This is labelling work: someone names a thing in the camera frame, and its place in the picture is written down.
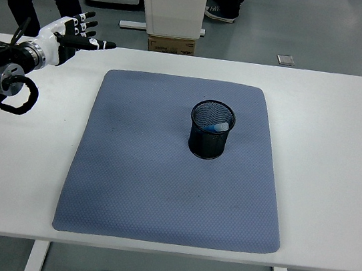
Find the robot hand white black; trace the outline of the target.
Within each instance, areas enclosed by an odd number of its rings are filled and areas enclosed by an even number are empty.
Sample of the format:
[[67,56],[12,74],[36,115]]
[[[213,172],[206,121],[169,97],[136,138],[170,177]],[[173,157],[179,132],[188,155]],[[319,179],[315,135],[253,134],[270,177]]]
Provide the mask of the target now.
[[71,59],[77,51],[99,51],[115,49],[111,41],[96,39],[93,28],[98,25],[93,21],[94,12],[85,12],[73,17],[63,17],[42,27],[32,44],[38,48],[38,68],[46,65],[61,65]]

